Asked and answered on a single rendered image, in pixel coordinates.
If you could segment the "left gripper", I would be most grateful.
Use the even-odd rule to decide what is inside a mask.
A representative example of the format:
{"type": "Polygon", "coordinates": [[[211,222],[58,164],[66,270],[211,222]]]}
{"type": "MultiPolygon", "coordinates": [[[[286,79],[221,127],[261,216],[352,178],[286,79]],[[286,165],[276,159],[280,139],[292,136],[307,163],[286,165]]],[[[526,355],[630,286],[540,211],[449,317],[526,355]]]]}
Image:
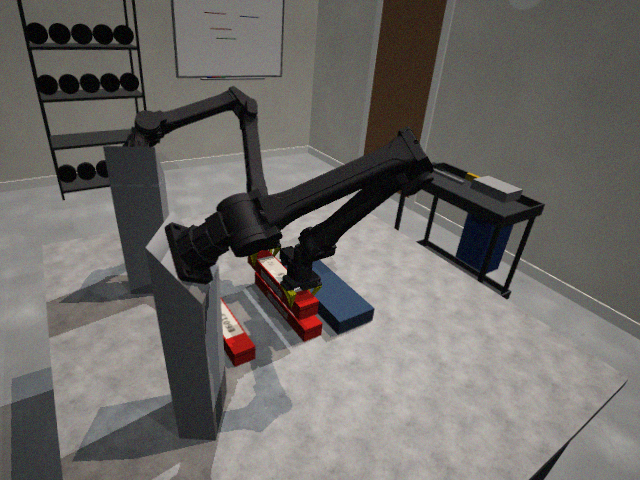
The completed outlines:
{"type": "MultiPolygon", "coordinates": [[[[280,249],[281,249],[280,240],[277,240],[277,241],[275,241],[275,242],[271,243],[267,248],[265,248],[265,249],[263,249],[263,250],[264,250],[264,251],[265,251],[265,250],[269,250],[269,251],[272,253],[272,250],[273,250],[273,249],[274,249],[273,255],[274,255],[274,256],[276,256],[276,254],[277,254],[277,253],[280,251],[280,249]]],[[[258,253],[255,253],[255,254],[253,254],[253,255],[250,255],[250,258],[251,258],[251,261],[252,261],[253,266],[255,266],[255,264],[256,264],[257,255],[258,255],[258,253]],[[254,260],[253,260],[253,258],[252,258],[252,257],[254,257],[254,260]]]]}

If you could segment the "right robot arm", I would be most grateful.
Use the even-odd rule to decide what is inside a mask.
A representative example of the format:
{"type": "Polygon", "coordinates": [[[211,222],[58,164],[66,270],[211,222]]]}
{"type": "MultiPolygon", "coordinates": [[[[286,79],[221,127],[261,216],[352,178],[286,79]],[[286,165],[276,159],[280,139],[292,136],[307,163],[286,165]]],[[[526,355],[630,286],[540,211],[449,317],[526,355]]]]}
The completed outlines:
{"type": "Polygon", "coordinates": [[[282,239],[280,230],[297,218],[361,189],[328,219],[305,228],[294,248],[280,249],[282,266],[287,265],[293,280],[293,261],[306,268],[333,256],[339,238],[389,197],[400,190],[414,195],[434,180],[434,167],[415,138],[410,126],[404,127],[378,150],[289,190],[265,196],[257,188],[229,196],[200,226],[171,222],[165,232],[178,278],[208,284],[213,281],[210,267],[229,245],[235,257],[258,253],[282,239]]]}

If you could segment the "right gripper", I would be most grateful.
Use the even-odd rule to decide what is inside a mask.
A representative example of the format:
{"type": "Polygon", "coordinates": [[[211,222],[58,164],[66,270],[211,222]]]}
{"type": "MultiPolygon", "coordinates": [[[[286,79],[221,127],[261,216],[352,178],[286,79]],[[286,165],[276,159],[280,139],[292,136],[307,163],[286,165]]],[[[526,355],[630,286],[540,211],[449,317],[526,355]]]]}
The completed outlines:
{"type": "Polygon", "coordinates": [[[296,297],[296,292],[294,291],[295,288],[300,287],[303,291],[308,290],[309,292],[311,288],[314,288],[314,290],[311,293],[314,296],[322,287],[321,277],[318,276],[312,270],[312,264],[310,266],[307,266],[306,268],[302,266],[298,267],[298,265],[296,265],[294,261],[293,261],[293,264],[294,264],[293,280],[288,275],[284,275],[283,281],[280,282],[280,286],[284,294],[286,295],[288,305],[290,307],[293,306],[293,303],[296,297]],[[311,270],[312,270],[312,274],[311,274],[311,270]],[[290,295],[290,298],[288,295],[290,295]]]}

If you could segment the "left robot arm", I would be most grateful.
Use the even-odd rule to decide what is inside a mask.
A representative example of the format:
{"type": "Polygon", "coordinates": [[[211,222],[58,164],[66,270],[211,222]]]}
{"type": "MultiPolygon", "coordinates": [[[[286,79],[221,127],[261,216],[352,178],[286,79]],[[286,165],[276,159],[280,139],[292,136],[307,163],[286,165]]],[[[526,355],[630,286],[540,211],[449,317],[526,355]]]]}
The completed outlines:
{"type": "Polygon", "coordinates": [[[244,156],[246,156],[247,193],[250,192],[250,189],[260,188],[264,195],[268,195],[263,175],[258,135],[257,106],[255,99],[250,98],[235,86],[232,86],[222,94],[166,111],[164,112],[165,114],[161,110],[156,112],[143,110],[137,113],[135,127],[131,127],[131,134],[128,135],[127,141],[130,141],[126,141],[123,146],[153,147],[156,145],[155,143],[160,143],[160,139],[165,134],[177,128],[233,110],[239,119],[240,129],[242,130],[244,156]],[[237,103],[236,107],[235,103],[237,103]],[[240,110],[241,107],[242,110],[240,110]],[[160,130],[159,125],[162,125],[160,130]]]}

